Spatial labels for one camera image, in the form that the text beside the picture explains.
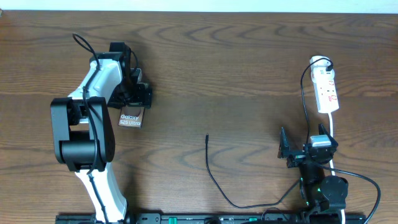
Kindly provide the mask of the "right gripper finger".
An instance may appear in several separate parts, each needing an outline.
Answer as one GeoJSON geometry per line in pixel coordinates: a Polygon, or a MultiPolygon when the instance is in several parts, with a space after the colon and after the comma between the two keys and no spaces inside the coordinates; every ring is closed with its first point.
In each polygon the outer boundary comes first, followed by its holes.
{"type": "Polygon", "coordinates": [[[319,135],[326,135],[328,137],[328,139],[330,140],[330,142],[333,142],[334,139],[331,136],[331,134],[326,130],[326,128],[324,127],[324,125],[322,123],[318,124],[318,132],[319,135]]]}
{"type": "Polygon", "coordinates": [[[290,153],[290,144],[285,132],[284,127],[280,130],[280,144],[279,144],[279,155],[288,156],[290,153]]]}

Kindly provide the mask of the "Galaxy S25 Ultra smartphone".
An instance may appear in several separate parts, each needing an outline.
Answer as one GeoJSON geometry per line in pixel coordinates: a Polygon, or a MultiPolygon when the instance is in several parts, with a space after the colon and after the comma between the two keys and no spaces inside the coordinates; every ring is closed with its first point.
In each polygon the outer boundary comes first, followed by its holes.
{"type": "Polygon", "coordinates": [[[118,125],[128,128],[142,128],[144,112],[144,107],[122,107],[118,125]]]}

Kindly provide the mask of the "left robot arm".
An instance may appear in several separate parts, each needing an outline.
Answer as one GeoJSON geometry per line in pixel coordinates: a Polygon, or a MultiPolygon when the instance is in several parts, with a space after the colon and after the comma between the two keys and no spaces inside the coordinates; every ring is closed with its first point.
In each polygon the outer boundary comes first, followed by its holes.
{"type": "Polygon", "coordinates": [[[124,42],[94,53],[80,86],[50,104],[55,157],[83,182],[95,208],[88,223],[132,223],[114,175],[116,148],[109,109],[149,109],[152,88],[142,82],[137,57],[124,42]]]}

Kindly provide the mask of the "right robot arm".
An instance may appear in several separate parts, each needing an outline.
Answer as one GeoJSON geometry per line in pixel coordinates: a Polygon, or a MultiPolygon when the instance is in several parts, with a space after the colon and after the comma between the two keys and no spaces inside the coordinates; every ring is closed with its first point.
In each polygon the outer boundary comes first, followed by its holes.
{"type": "Polygon", "coordinates": [[[344,212],[348,196],[348,181],[336,175],[326,175],[328,164],[337,150],[338,143],[325,129],[318,125],[319,134],[301,149],[290,145],[287,132],[280,130],[279,159],[287,160],[288,168],[300,172],[300,194],[307,203],[297,220],[302,223],[346,223],[344,212]]]}

